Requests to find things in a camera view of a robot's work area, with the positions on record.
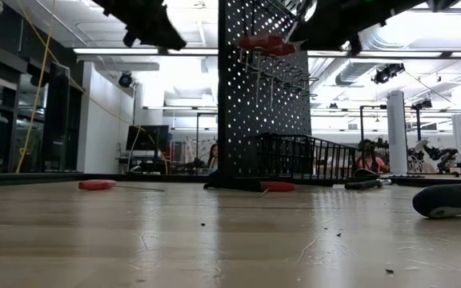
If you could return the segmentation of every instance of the person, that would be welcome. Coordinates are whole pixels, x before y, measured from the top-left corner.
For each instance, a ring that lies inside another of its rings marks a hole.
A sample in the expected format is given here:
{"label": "person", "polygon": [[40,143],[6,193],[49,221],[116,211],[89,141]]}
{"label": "person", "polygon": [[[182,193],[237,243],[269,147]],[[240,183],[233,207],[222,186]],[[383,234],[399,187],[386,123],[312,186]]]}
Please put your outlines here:
{"label": "person", "polygon": [[[357,169],[373,170],[373,158],[371,157],[371,145],[374,143],[369,139],[364,139],[359,143],[359,149],[363,152],[363,157],[359,156],[356,160]],[[382,173],[389,173],[390,167],[378,156],[375,157],[376,164],[378,164],[378,171]]]}
{"label": "person", "polygon": [[211,170],[218,169],[218,144],[213,144],[209,150],[209,161],[207,164]]}

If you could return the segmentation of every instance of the pegboard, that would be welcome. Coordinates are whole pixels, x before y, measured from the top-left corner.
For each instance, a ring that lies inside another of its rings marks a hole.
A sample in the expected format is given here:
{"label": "pegboard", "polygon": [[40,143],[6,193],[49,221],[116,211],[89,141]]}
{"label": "pegboard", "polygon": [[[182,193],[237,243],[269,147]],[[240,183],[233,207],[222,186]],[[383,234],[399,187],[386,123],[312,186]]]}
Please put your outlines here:
{"label": "pegboard", "polygon": [[[219,169],[226,176],[259,174],[255,136],[271,134],[311,134],[309,97],[286,88],[276,78],[292,79],[308,74],[307,52],[280,59],[262,60],[262,68],[275,77],[262,76],[247,66],[246,53],[236,45],[247,35],[285,36],[294,23],[293,15],[272,1],[220,0],[218,26],[218,148]],[[254,53],[248,63],[257,66]],[[286,72],[285,62],[295,72]]]}

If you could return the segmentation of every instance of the red handle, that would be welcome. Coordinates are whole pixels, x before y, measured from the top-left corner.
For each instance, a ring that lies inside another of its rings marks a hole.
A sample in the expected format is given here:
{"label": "red handle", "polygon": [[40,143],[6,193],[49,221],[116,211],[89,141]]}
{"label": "red handle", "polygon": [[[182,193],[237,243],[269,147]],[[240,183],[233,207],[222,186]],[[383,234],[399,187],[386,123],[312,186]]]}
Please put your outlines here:
{"label": "red handle", "polygon": [[261,182],[261,188],[270,192],[292,192],[296,185],[288,182]]}
{"label": "red handle", "polygon": [[108,190],[114,187],[115,185],[117,185],[117,182],[113,180],[87,180],[87,181],[81,181],[78,184],[78,188],[80,190],[89,190],[89,191]]}

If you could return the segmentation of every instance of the black wire basket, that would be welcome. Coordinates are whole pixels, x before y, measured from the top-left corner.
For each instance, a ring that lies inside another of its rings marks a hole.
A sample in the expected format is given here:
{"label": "black wire basket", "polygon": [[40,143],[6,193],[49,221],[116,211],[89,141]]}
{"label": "black wire basket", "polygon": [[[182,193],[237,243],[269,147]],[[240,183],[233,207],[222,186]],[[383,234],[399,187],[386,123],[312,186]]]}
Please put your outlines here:
{"label": "black wire basket", "polygon": [[357,148],[300,134],[261,134],[259,173],[293,179],[345,180],[356,170]]}

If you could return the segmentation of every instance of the table surface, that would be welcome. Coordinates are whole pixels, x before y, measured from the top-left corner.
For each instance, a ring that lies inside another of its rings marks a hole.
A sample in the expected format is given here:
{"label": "table surface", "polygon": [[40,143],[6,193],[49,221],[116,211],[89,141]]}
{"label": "table surface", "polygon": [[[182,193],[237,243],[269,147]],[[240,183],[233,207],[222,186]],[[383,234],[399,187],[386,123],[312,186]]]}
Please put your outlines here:
{"label": "table surface", "polygon": [[0,187],[0,287],[461,287],[461,217],[423,218],[414,188],[121,185],[166,191]]}

